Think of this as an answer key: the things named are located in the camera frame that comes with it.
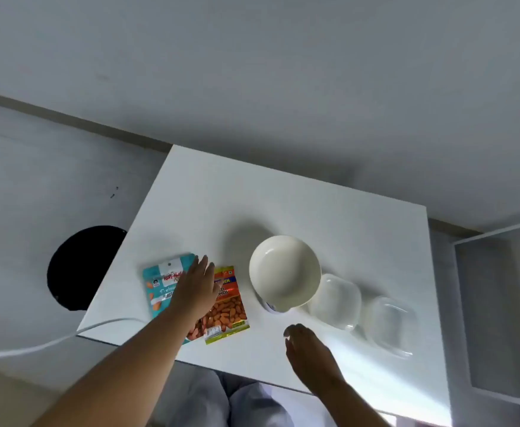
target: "person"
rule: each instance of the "person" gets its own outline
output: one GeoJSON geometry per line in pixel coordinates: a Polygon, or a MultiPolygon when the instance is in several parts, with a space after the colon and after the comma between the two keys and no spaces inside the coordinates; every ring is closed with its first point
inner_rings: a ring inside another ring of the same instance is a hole
{"type": "MultiPolygon", "coordinates": [[[[143,427],[171,372],[187,330],[214,304],[220,286],[214,264],[195,258],[178,281],[171,304],[135,336],[76,382],[34,427],[143,427]]],[[[343,379],[331,351],[301,324],[284,333],[287,358],[338,427],[383,427],[386,422],[343,379]]],[[[288,427],[292,420],[260,383],[229,396],[213,371],[192,384],[172,427],[288,427]]]]}

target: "person's left hand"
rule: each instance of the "person's left hand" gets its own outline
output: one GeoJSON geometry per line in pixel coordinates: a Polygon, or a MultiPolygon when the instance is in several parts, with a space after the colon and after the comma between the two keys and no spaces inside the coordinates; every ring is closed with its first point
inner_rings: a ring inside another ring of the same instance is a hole
{"type": "Polygon", "coordinates": [[[189,270],[181,274],[168,307],[189,315],[191,323],[207,314],[221,289],[220,284],[214,283],[214,263],[208,262],[207,255],[201,262],[195,257],[189,270]]]}

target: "clear plastic container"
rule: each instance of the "clear plastic container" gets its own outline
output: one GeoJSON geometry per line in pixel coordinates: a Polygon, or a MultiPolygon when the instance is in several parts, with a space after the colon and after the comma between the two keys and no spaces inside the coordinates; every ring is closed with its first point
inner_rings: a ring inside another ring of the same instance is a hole
{"type": "Polygon", "coordinates": [[[361,291],[353,282],[323,274],[308,310],[312,316],[335,328],[351,331],[359,322],[361,291]]]}
{"type": "Polygon", "coordinates": [[[361,326],[370,343],[399,358],[415,352],[418,322],[413,310],[388,297],[366,305],[361,326]]]}

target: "white cord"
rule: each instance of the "white cord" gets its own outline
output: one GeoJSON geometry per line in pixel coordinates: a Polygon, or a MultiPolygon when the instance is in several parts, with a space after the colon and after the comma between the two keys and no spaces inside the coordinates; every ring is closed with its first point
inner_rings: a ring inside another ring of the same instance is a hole
{"type": "Polygon", "coordinates": [[[89,327],[82,328],[72,334],[66,335],[64,337],[60,337],[59,339],[52,340],[51,342],[48,342],[48,343],[39,344],[38,346],[32,346],[32,347],[21,348],[21,349],[12,349],[9,351],[0,351],[0,358],[6,358],[8,356],[18,356],[18,355],[24,355],[26,353],[42,351],[43,349],[46,349],[50,346],[54,346],[55,344],[63,342],[64,340],[67,340],[72,337],[76,337],[78,334],[91,330],[92,328],[97,328],[97,327],[99,327],[101,325],[105,325],[107,323],[120,322],[120,321],[136,321],[136,322],[142,322],[143,324],[146,323],[145,321],[142,321],[141,319],[137,319],[137,318],[110,319],[109,321],[95,323],[94,325],[90,325],[89,327]]]}

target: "white table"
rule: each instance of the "white table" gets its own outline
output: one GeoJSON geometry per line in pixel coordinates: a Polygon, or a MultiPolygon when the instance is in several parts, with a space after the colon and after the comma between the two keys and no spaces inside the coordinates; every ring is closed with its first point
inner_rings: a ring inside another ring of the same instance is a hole
{"type": "MultiPolygon", "coordinates": [[[[250,329],[177,359],[306,392],[285,355],[282,333],[304,323],[331,349],[345,379],[374,408],[450,425],[427,214],[423,206],[174,146],[121,244],[81,327],[107,319],[150,320],[142,269],[185,252],[234,265],[250,329]],[[248,261],[275,234],[309,244],[324,272],[413,307],[420,345],[409,360],[336,330],[303,308],[275,315],[256,300],[248,261]]],[[[142,324],[117,322],[84,337],[121,345],[142,324]]]]}

